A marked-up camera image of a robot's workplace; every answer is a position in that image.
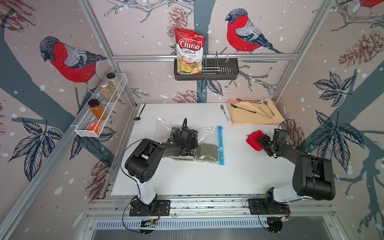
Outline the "silver spoon on placemat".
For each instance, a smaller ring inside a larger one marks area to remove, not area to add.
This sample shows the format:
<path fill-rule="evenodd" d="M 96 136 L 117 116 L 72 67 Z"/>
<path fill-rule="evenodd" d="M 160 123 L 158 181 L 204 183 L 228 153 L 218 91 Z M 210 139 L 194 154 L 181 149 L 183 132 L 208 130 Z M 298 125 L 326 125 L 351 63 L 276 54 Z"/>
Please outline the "silver spoon on placemat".
<path fill-rule="evenodd" d="M 271 110 L 271 108 L 270 108 L 269 105 L 268 105 L 268 101 L 267 101 L 267 100 L 263 100 L 263 104 L 267 106 L 267 108 L 268 108 L 269 111 L 271 112 L 272 116 L 275 116 L 274 112 Z"/>

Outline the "tan spice jar middle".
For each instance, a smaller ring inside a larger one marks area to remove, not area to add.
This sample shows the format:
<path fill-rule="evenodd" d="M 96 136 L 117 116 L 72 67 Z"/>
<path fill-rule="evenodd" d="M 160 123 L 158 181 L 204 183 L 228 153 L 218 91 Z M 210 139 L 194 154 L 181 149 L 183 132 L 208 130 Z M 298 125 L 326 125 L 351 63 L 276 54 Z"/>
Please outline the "tan spice jar middle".
<path fill-rule="evenodd" d="M 101 94 L 103 95 L 106 101 L 115 102 L 117 100 L 115 90 L 107 80 L 100 81 L 99 86 L 100 86 Z"/>

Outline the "orange spice jar black lid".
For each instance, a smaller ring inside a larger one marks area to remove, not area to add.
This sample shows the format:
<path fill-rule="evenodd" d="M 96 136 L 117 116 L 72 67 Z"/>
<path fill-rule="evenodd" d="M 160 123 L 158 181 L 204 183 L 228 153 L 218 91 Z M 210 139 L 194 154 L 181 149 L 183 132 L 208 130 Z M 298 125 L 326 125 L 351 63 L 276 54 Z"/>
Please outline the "orange spice jar black lid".
<path fill-rule="evenodd" d="M 97 120 L 106 120 L 108 114 L 105 112 L 105 107 L 98 99 L 91 99 L 88 101 L 90 110 L 94 114 Z"/>

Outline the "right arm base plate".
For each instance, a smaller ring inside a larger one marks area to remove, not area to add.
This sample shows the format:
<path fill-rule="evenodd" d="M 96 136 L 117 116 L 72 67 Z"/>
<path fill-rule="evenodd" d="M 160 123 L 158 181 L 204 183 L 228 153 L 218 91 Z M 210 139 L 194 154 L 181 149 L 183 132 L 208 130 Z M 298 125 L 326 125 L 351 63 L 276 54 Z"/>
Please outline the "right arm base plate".
<path fill-rule="evenodd" d="M 290 215 L 291 211 L 288 205 L 271 201 L 266 203 L 262 199 L 247 199 L 246 208 L 250 210 L 251 215 Z"/>

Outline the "small orange box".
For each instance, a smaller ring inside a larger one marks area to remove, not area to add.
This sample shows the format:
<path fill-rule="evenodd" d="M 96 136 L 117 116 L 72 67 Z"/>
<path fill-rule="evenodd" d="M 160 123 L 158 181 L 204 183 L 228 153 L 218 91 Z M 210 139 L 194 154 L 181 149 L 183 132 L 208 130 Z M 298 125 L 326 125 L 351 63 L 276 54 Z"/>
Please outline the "small orange box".
<path fill-rule="evenodd" d="M 88 125 L 87 131 L 94 132 L 95 134 L 99 134 L 99 131 L 101 129 L 102 122 L 97 121 L 97 122 L 91 122 Z"/>

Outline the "black wall basket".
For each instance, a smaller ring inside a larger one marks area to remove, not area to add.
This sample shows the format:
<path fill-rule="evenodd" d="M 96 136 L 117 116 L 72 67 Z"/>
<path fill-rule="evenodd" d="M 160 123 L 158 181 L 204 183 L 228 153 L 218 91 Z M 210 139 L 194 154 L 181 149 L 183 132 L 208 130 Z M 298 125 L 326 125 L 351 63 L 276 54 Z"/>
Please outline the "black wall basket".
<path fill-rule="evenodd" d="M 203 61 L 201 74 L 189 75 L 177 73 L 177 60 L 174 63 L 175 80 L 177 81 L 208 81 L 208 80 L 236 80 L 239 74 L 238 60 L 230 59 L 207 59 Z"/>

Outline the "green knitted cloth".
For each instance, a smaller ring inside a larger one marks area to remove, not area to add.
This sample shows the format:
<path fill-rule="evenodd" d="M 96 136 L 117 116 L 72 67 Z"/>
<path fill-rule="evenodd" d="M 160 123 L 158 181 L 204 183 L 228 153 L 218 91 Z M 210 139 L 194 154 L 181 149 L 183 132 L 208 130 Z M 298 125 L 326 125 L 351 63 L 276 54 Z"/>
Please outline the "green knitted cloth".
<path fill-rule="evenodd" d="M 196 149 L 196 160 L 211 164 L 219 163 L 219 147 L 215 144 L 203 143 Z"/>

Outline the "silver fork on table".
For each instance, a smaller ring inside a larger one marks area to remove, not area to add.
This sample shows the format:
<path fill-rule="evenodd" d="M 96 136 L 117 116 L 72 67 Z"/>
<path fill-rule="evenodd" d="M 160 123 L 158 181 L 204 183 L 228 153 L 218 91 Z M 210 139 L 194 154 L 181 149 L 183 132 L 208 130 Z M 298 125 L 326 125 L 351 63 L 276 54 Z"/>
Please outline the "silver fork on table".
<path fill-rule="evenodd" d="M 224 105 L 220 105 L 220 107 L 221 107 L 221 110 L 223 111 L 223 113 L 224 113 L 224 115 L 226 117 L 227 122 L 230 122 L 230 119 L 229 119 L 229 117 L 228 117 L 228 115 L 227 115 L 227 113 L 225 111 Z"/>

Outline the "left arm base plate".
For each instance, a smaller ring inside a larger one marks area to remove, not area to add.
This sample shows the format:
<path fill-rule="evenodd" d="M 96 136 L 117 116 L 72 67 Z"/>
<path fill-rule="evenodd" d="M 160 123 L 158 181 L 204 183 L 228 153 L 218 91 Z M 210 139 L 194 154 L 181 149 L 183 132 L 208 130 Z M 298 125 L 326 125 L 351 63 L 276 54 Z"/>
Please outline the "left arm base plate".
<path fill-rule="evenodd" d="M 130 217 L 146 216 L 169 216 L 171 208 L 170 200 L 153 200 L 149 205 L 145 205 L 139 200 L 131 203 Z"/>

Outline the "black ladle at table edge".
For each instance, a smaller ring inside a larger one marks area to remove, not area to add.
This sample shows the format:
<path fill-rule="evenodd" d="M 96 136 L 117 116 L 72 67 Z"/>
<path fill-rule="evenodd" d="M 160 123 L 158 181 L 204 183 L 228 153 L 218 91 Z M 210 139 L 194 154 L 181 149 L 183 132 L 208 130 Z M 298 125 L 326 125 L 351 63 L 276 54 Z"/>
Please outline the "black ladle at table edge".
<path fill-rule="evenodd" d="M 143 105 L 143 107 L 142 107 L 141 110 L 140 110 L 139 115 L 138 115 L 137 117 L 134 118 L 134 121 L 139 121 L 139 120 L 141 120 L 141 115 L 142 115 L 142 112 L 143 112 L 143 110 L 145 109 L 146 105 L 147 105 L 147 104 L 144 104 L 144 105 Z"/>

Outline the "clear vacuum bag blue zipper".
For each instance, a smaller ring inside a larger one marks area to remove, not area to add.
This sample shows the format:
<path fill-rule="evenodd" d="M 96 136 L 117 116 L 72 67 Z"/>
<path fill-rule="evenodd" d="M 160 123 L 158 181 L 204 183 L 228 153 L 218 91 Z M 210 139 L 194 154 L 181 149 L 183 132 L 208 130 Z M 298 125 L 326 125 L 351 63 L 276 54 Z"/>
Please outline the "clear vacuum bag blue zipper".
<path fill-rule="evenodd" d="M 160 143 L 174 143 L 176 137 L 178 137 L 182 131 L 183 127 L 188 126 L 188 120 L 184 119 L 183 123 L 176 125 L 172 122 L 167 122 L 163 119 L 158 118 L 157 120 L 157 130 L 155 141 Z M 197 145 L 190 150 L 186 150 L 184 153 L 177 154 L 176 156 L 170 156 L 170 159 L 176 161 L 195 161 L 196 160 L 196 149 L 199 145 L 203 143 L 215 144 L 219 147 L 219 163 L 216 165 L 223 166 L 224 161 L 224 144 L 223 144 L 223 127 L 222 126 L 208 126 L 201 128 L 191 128 L 190 130 L 194 131 L 194 139 L 197 142 Z"/>

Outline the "red knitted cloth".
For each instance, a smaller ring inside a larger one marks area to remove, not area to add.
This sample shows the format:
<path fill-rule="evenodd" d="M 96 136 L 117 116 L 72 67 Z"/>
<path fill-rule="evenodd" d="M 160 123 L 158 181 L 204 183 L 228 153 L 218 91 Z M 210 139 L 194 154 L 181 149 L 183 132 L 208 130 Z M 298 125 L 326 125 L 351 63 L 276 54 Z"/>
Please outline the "red knitted cloth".
<path fill-rule="evenodd" d="M 264 133 L 260 130 L 251 133 L 247 136 L 246 142 L 251 146 L 255 151 L 260 152 L 263 150 L 263 146 L 258 142 L 258 140 L 264 136 Z"/>

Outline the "red Chuba cassava chips bag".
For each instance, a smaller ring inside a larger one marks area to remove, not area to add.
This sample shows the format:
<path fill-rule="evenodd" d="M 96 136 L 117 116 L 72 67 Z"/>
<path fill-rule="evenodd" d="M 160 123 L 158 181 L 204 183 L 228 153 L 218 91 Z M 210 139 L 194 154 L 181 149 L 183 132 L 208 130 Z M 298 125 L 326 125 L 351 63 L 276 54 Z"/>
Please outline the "red Chuba cassava chips bag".
<path fill-rule="evenodd" d="M 200 75 L 206 38 L 195 31 L 175 28 L 178 75 Z"/>

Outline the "gold utensil on placemat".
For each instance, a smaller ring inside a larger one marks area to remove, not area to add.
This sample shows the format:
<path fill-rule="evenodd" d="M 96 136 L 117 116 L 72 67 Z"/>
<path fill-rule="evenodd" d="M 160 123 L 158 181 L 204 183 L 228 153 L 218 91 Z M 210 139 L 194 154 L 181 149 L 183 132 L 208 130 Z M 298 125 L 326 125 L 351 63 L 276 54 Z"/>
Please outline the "gold utensil on placemat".
<path fill-rule="evenodd" d="M 264 115 L 265 115 L 267 118 L 269 118 L 269 119 L 272 118 L 271 115 L 269 115 L 263 108 L 261 108 L 261 107 L 258 106 L 258 109 L 259 109 L 261 112 L 263 112 Z"/>

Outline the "yellow spice jar black lid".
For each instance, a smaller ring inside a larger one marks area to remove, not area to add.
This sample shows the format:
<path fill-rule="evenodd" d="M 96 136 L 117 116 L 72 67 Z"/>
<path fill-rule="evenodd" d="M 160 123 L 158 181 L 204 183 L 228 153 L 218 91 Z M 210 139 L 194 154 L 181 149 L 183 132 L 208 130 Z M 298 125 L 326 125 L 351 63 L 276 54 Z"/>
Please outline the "yellow spice jar black lid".
<path fill-rule="evenodd" d="M 106 76 L 107 76 L 109 85 L 115 88 L 117 92 L 121 92 L 123 88 L 122 88 L 122 85 L 120 84 L 120 80 L 115 75 L 115 73 L 108 73 Z"/>

